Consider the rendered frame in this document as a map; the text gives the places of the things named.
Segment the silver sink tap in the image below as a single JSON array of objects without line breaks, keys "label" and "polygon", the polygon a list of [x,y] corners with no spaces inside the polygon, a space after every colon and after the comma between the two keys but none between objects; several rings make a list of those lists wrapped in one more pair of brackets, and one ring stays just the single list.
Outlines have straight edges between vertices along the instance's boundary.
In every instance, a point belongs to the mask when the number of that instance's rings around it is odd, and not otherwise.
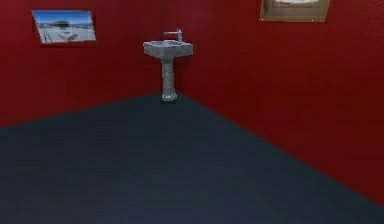
[{"label": "silver sink tap", "polygon": [[177,41],[178,42],[183,42],[183,37],[182,37],[182,30],[177,29],[176,31],[165,31],[163,32],[164,35],[176,35],[177,36]]}]

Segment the grey stone pedestal sink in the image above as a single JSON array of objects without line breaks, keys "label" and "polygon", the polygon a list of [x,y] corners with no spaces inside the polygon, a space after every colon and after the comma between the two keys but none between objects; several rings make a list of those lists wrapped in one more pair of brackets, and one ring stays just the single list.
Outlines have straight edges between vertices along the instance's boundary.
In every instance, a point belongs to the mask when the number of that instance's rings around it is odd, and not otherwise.
[{"label": "grey stone pedestal sink", "polygon": [[173,62],[175,58],[193,55],[191,43],[176,40],[158,40],[143,43],[144,53],[157,58],[161,62],[162,96],[165,102],[173,102],[177,99],[174,84]]}]

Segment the brown framed wall picture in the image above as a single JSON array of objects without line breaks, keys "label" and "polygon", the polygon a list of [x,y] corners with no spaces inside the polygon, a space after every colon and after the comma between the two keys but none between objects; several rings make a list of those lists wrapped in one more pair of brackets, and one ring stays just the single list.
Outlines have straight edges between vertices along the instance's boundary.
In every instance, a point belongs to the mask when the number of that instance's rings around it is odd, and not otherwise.
[{"label": "brown framed wall picture", "polygon": [[262,0],[261,21],[324,22],[330,0]]}]

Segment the blue landscape wall picture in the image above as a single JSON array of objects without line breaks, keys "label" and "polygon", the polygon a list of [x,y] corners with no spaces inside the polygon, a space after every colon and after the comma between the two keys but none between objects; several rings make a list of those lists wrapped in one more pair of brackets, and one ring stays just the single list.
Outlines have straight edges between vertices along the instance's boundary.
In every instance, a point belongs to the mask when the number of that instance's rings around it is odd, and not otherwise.
[{"label": "blue landscape wall picture", "polygon": [[42,44],[95,41],[92,14],[83,10],[33,10]]}]

